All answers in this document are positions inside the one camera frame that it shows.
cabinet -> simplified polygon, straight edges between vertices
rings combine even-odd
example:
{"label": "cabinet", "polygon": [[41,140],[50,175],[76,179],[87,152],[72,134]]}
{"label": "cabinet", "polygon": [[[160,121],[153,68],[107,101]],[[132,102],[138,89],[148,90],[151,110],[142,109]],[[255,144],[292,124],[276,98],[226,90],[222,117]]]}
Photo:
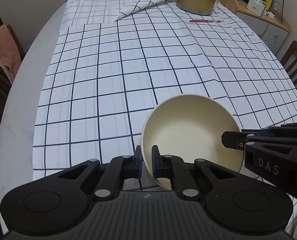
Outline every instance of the cabinet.
{"label": "cabinet", "polygon": [[247,9],[247,3],[243,0],[239,0],[236,15],[263,40],[275,55],[291,32],[291,27],[285,20],[281,24],[266,15],[259,17]]}

pink cloth on chair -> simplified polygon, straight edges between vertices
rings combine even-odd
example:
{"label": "pink cloth on chair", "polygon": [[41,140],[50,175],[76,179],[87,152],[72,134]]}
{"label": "pink cloth on chair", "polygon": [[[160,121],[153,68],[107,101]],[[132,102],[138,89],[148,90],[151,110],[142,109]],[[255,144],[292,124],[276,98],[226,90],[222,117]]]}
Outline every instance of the pink cloth on chair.
{"label": "pink cloth on chair", "polygon": [[6,25],[0,27],[0,66],[13,83],[21,65],[21,56]]}

white logo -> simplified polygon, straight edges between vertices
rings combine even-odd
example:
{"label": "white logo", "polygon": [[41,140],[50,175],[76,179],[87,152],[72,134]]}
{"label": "white logo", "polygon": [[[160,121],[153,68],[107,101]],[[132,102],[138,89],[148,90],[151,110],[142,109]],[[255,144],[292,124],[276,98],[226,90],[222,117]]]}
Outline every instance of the white logo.
{"label": "white logo", "polygon": [[150,194],[146,194],[146,195],[144,195],[143,197],[144,197],[144,198],[150,198],[151,195],[150,195]]}

wooden cabinet top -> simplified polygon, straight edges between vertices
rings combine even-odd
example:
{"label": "wooden cabinet top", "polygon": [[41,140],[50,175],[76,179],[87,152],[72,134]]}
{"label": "wooden cabinet top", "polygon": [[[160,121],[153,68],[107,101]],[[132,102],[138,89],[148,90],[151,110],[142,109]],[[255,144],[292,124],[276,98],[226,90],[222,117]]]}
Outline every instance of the wooden cabinet top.
{"label": "wooden cabinet top", "polygon": [[282,23],[280,23],[277,20],[271,19],[267,15],[257,16],[255,13],[253,13],[249,9],[247,9],[247,3],[244,2],[243,0],[239,0],[238,12],[248,14],[252,17],[256,17],[256,18],[266,21],[270,24],[276,25],[277,27],[282,28],[283,30],[286,30],[287,32],[291,32],[291,26],[286,22],[286,20],[283,19]]}

bowl rim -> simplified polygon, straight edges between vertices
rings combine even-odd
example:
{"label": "bowl rim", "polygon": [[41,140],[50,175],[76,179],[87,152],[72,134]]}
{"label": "bowl rim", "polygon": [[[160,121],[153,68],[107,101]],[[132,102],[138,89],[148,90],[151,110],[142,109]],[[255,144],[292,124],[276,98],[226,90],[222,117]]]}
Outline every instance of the bowl rim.
{"label": "bowl rim", "polygon": [[[221,104],[221,103],[219,103],[219,102],[217,102],[217,101],[215,101],[213,98],[210,98],[210,97],[207,97],[207,96],[204,96],[204,95],[198,95],[198,94],[179,94],[179,95],[175,95],[175,96],[172,96],[172,97],[169,97],[169,98],[167,98],[167,99],[165,99],[165,100],[163,100],[161,103],[159,103],[158,105],[156,105],[154,108],[153,108],[153,110],[149,113],[149,115],[147,116],[147,118],[146,118],[146,120],[145,120],[145,122],[144,122],[144,125],[143,125],[143,128],[142,128],[142,132],[141,132],[141,154],[142,154],[142,159],[143,159],[143,161],[144,161],[144,164],[145,164],[145,166],[146,166],[146,169],[147,169],[147,171],[149,172],[149,174],[150,174],[150,176],[153,178],[153,172],[151,171],[151,169],[149,168],[149,166],[148,166],[148,163],[147,163],[147,160],[146,160],[146,158],[145,158],[145,154],[144,154],[144,146],[143,146],[143,141],[144,141],[144,131],[145,131],[145,127],[146,127],[146,124],[147,124],[147,122],[148,122],[148,120],[149,120],[149,118],[151,117],[151,115],[156,111],[156,109],[158,109],[161,105],[163,105],[165,102],[167,102],[167,101],[169,101],[169,100],[172,100],[172,99],[174,99],[174,98],[177,98],[177,97],[183,97],[183,96],[196,96],[196,97],[202,97],[202,98],[205,98],[205,99],[209,99],[209,100],[211,100],[211,101],[213,101],[213,102],[215,102],[216,104],[218,104],[218,105],[220,105],[230,116],[231,116],[231,118],[234,120],[234,122],[235,122],[235,124],[237,125],[237,127],[239,128],[239,132],[241,132],[241,128],[240,128],[240,126],[239,126],[239,124],[236,122],[236,120],[235,120],[235,118],[233,117],[233,115]],[[241,169],[242,169],[242,166],[243,166],[243,162],[244,162],[244,151],[243,151],[243,157],[242,157],[242,162],[241,162],[241,166],[240,166],[240,168],[239,168],[239,171],[238,172],[240,172],[241,171]],[[154,179],[154,181],[161,187],[161,188],[163,188],[164,190],[169,190],[169,189],[167,189],[165,186],[163,186],[162,185],[162,183],[160,183],[159,181],[158,181],[158,179],[156,179],[156,178],[153,178]]]}

